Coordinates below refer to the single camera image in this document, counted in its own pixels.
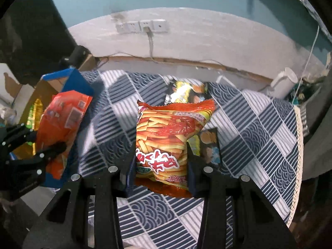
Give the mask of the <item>gold foil snack pack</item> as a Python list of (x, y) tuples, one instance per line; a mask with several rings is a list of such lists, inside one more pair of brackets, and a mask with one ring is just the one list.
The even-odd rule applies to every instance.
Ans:
[[(34, 131), (37, 131), (39, 129), (40, 120), (43, 115), (43, 104), (42, 101), (37, 98), (34, 103)], [(30, 156), (33, 156), (36, 154), (36, 144), (34, 142), (27, 142), (23, 144), (22, 146), (18, 147), (14, 150), (15, 156), (20, 160), (24, 158), (28, 158)]]

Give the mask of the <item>small black snack bag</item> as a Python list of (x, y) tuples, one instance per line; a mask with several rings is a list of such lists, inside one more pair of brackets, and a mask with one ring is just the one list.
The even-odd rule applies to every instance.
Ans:
[(200, 156), (206, 163), (219, 168), (222, 162), (217, 128), (200, 131), (187, 142), (192, 153)]

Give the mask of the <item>red french-fry snack bag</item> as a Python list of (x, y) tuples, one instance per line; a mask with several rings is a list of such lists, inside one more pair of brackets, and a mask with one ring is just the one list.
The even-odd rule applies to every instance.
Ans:
[(215, 101), (137, 104), (136, 177), (187, 190), (187, 141), (210, 120)]

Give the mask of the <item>blue-edged cardboard box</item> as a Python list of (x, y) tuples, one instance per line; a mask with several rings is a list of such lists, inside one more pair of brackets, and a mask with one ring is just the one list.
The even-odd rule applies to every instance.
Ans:
[[(16, 123), (26, 124), (31, 112), (30, 109), (33, 108), (36, 100), (40, 100), (44, 111), (56, 94), (70, 90), (76, 90), (87, 96), (93, 96), (94, 94), (91, 84), (88, 84), (87, 80), (83, 78), (83, 75), (77, 69), (65, 69), (42, 76), (29, 98), (22, 99), (23, 110), (21, 114), (17, 111), (18, 121)], [(18, 159), (28, 159), (33, 155), (33, 146), (27, 143), (23, 144), (15, 149), (13, 153)], [(55, 179), (51, 174), (46, 174), (46, 181), (42, 186), (60, 188), (66, 179), (66, 175), (63, 175), (62, 179)]]

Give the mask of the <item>green snack bag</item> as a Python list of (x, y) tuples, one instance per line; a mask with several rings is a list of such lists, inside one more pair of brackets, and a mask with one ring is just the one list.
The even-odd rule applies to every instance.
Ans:
[(34, 129), (34, 105), (30, 106), (26, 127), (29, 129)]

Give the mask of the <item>navy patterned tablecloth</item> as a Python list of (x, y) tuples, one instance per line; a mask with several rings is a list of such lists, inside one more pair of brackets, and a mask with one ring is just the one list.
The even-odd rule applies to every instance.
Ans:
[[(171, 77), (123, 70), (86, 71), (93, 100), (72, 146), (67, 171), (90, 176), (129, 152), (136, 136), (137, 102), (160, 106)], [(216, 111), (206, 128), (215, 128), (223, 174), (247, 175), (286, 224), (296, 210), (303, 163), (299, 110), (251, 90), (208, 84)], [(203, 200), (172, 198), (136, 187), (118, 199), (124, 242), (141, 248), (195, 248)]]

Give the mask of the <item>large black snack bag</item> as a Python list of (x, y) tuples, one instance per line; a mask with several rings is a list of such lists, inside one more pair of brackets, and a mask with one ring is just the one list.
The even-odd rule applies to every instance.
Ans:
[(206, 83), (201, 81), (184, 82), (172, 80), (168, 85), (164, 104), (196, 104), (208, 98), (208, 85)]

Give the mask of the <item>black fabric panel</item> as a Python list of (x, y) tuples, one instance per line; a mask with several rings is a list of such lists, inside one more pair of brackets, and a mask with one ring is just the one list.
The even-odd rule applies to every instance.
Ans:
[(75, 46), (53, 0), (1, 0), (1, 62), (19, 83), (61, 70)]

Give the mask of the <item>small cardboard box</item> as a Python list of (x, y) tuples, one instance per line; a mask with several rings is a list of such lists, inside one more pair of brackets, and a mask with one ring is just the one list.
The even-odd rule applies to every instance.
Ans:
[(97, 65), (99, 64), (99, 62), (100, 62), (100, 59), (98, 57), (95, 57), (93, 55), (88, 55), (78, 70), (80, 72), (94, 70), (97, 67)]

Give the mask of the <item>white electric kettle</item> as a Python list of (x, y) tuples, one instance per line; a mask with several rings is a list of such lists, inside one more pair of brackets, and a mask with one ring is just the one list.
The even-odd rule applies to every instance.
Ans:
[(293, 87), (298, 83), (298, 77), (292, 69), (286, 67), (279, 72), (277, 77), (267, 88), (267, 95), (274, 98), (284, 99)]

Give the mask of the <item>white wall socket strip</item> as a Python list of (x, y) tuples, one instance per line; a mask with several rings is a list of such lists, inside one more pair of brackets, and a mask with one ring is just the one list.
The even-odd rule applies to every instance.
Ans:
[(116, 23), (116, 31), (119, 34), (129, 33), (167, 33), (169, 25), (167, 20), (141, 20), (141, 21), (129, 21), (126, 23)]

